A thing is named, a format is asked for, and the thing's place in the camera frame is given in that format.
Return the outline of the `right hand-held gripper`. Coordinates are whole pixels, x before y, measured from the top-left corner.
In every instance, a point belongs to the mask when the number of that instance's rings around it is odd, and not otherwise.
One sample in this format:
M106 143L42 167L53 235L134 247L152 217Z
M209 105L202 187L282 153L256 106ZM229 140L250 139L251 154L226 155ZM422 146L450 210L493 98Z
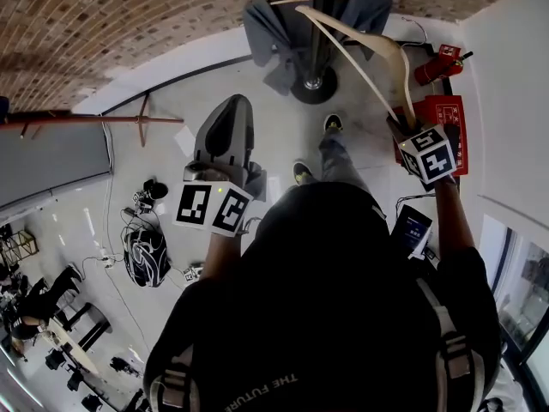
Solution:
M412 137L404 114L389 115L387 125L400 151L405 168L424 185L456 171L451 144L444 128L437 124Z

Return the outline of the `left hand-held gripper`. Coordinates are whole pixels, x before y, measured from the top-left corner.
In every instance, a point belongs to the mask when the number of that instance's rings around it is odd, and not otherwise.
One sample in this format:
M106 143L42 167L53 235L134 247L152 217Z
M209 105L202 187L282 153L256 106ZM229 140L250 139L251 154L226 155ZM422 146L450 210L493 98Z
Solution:
M184 169L173 223L233 237L244 229L253 201L265 201L267 171L251 162L254 147L250 101L235 94L221 102L196 135L195 159ZM227 164L202 163L224 156Z

